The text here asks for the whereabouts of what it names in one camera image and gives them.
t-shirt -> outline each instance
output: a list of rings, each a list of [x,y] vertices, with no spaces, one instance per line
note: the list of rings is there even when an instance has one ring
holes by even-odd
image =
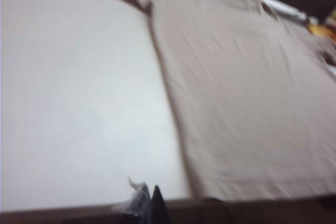
[[[259,0],[134,1],[149,17],[196,196],[336,193],[330,40],[296,31]]]

white surface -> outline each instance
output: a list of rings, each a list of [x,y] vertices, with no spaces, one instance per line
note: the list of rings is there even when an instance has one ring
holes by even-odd
[[[2,0],[2,211],[191,197],[146,18],[121,0]]]

beige t-shirt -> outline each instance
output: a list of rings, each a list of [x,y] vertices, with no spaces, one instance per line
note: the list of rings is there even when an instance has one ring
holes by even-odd
[[[259,0],[135,1],[149,10],[198,196],[336,193],[331,41],[294,31]]]

yellow object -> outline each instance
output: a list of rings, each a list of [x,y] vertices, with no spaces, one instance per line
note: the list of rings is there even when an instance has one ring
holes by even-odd
[[[336,33],[326,26],[309,24],[307,26],[307,30],[314,35],[329,37],[332,40],[336,41]]]

fabric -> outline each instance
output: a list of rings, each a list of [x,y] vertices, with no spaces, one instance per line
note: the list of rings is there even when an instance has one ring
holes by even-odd
[[[325,61],[336,62],[330,40],[291,29],[259,0],[136,2],[150,9],[198,196],[336,193],[336,77]]]

